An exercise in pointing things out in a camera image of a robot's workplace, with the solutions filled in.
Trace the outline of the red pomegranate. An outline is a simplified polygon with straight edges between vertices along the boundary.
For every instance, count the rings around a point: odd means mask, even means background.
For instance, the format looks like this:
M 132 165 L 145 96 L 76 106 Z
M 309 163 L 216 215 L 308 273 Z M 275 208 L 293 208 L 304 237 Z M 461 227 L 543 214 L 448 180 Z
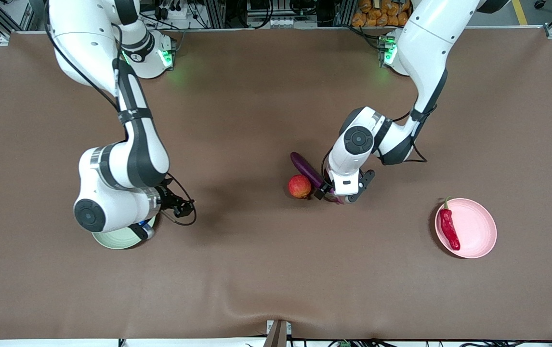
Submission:
M 307 199 L 313 191 L 313 185 L 305 175 L 294 175 L 288 183 L 289 194 L 297 199 Z

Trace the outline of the purple eggplant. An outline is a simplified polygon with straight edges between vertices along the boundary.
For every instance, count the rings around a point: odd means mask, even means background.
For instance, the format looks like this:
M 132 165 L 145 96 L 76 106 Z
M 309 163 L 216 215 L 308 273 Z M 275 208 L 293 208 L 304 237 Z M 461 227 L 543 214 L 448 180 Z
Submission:
M 323 181 L 326 181 L 323 178 L 322 174 L 318 173 L 318 171 L 316 171 L 314 169 L 314 167 L 311 166 L 311 164 L 309 164 L 309 162 L 307 162 L 307 160 L 305 160 L 305 158 L 303 156 L 301 156 L 298 152 L 293 151 L 290 154 L 290 160 L 291 160 L 291 162 L 293 162 L 294 167 L 296 167 L 296 169 L 298 169 L 300 174 L 305 175 L 305 176 L 307 176 L 307 178 L 309 178 L 311 184 L 313 185 L 313 194 L 315 192 L 315 189 Z M 333 200 L 328 200 L 328 201 L 339 204 L 339 205 L 344 205 L 344 202 L 342 202 L 342 200 L 340 198 L 338 198 L 338 196 L 333 195 L 333 192 L 334 191 L 332 189 L 331 194 L 333 196 Z

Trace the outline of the red chili pepper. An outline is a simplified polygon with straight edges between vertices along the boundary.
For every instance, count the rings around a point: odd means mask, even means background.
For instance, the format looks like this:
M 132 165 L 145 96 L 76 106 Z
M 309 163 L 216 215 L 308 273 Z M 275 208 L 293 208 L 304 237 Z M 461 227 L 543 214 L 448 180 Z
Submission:
M 443 207 L 439 210 L 439 221 L 443 235 L 447 239 L 450 248 L 452 250 L 458 251 L 461 248 L 461 244 L 457 232 L 455 231 L 452 211 L 448 207 L 448 201 L 450 200 L 450 198 L 451 197 L 448 196 L 444 200 Z

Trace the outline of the bag of orange fruits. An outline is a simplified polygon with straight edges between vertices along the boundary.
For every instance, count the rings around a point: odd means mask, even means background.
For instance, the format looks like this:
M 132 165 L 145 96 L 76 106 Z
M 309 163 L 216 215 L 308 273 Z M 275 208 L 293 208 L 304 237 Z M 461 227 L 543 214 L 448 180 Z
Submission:
M 403 27 L 412 15 L 411 0 L 357 0 L 353 27 Z

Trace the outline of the green round plate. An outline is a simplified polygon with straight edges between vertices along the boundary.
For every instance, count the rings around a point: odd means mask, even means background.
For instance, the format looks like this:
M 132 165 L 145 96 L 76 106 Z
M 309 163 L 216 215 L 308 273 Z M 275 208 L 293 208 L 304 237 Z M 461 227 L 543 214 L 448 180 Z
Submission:
M 132 239 L 129 226 L 115 231 L 92 233 L 92 236 L 100 245 L 110 250 L 126 250 L 144 242 Z

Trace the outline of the brown table mat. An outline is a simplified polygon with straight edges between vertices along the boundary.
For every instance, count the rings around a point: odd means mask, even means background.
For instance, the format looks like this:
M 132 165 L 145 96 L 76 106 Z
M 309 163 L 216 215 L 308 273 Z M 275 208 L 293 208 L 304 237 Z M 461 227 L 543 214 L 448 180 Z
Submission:
M 121 140 L 116 113 L 58 67 L 43 34 L 0 47 L 0 339 L 215 338 L 288 320 L 305 338 L 552 340 L 552 40 L 466 29 L 417 140 L 426 164 L 338 206 L 286 192 L 353 108 L 401 117 L 406 78 L 345 29 L 190 32 L 142 81 L 197 221 L 108 250 L 73 215 L 78 160 Z M 478 202 L 498 239 L 447 254 L 433 217 Z

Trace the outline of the pink round plate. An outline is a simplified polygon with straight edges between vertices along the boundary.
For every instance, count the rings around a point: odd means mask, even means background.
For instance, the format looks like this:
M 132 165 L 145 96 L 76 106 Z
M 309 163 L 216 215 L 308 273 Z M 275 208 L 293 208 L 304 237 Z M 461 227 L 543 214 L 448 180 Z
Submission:
M 444 235 L 441 213 L 447 207 L 451 211 L 460 248 L 454 250 Z M 490 212 L 478 202 L 466 198 L 448 199 L 441 203 L 433 217 L 437 243 L 447 254 L 464 259 L 478 259 L 488 255 L 498 239 L 498 230 Z

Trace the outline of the white power strip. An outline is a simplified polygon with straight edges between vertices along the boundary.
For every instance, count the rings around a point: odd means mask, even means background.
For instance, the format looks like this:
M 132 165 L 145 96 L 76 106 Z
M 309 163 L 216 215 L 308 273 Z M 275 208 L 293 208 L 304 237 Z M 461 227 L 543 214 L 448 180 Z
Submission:
M 197 13 L 192 9 L 188 0 L 154 0 L 154 5 L 154 15 L 157 20 L 197 19 Z

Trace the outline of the metal table edge bracket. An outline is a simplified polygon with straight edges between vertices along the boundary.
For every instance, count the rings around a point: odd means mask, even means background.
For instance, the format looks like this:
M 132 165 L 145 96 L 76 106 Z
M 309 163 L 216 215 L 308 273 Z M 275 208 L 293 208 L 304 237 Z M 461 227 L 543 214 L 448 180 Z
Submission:
M 290 347 L 292 325 L 285 320 L 268 320 L 266 322 L 266 339 L 263 347 Z

